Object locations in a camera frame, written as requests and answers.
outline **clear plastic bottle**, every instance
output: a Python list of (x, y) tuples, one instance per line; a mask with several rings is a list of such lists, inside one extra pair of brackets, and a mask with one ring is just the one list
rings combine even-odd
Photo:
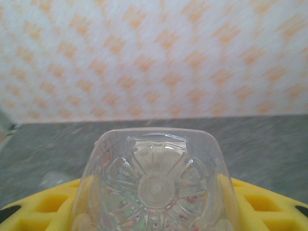
[(95, 143), (72, 231), (234, 231), (237, 205), (217, 141), (176, 128), (112, 130)]

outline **wall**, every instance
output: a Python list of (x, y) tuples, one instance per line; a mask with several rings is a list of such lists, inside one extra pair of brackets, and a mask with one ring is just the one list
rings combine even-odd
[(307, 113), (307, 17), (307, 0), (0, 0), (0, 105), (24, 123)]

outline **gray countertop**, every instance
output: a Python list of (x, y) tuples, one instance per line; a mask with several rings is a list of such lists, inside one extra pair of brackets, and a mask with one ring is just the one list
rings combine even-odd
[(51, 171), (80, 178), (98, 138), (131, 127), (207, 131), (232, 177), (308, 203), (308, 115), (301, 115), (25, 124), (0, 152), (0, 207), (41, 191)]

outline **tray hole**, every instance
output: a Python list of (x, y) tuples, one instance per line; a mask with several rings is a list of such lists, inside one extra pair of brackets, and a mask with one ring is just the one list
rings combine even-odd
[(263, 220), (270, 231), (304, 231), (305, 229), (294, 219)]
[(46, 196), (36, 211), (41, 213), (57, 212), (60, 206), (68, 199), (67, 195), (48, 195)]
[(281, 209), (270, 198), (264, 195), (244, 195), (255, 211), (276, 212)]
[(22, 219), (18, 224), (18, 230), (20, 231), (45, 231), (50, 224), (48, 221), (37, 221)]

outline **patterned wallpaper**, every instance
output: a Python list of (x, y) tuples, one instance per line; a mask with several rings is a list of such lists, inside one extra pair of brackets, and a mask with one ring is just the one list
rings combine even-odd
[(0, 0), (18, 122), (308, 112), (308, 0)]

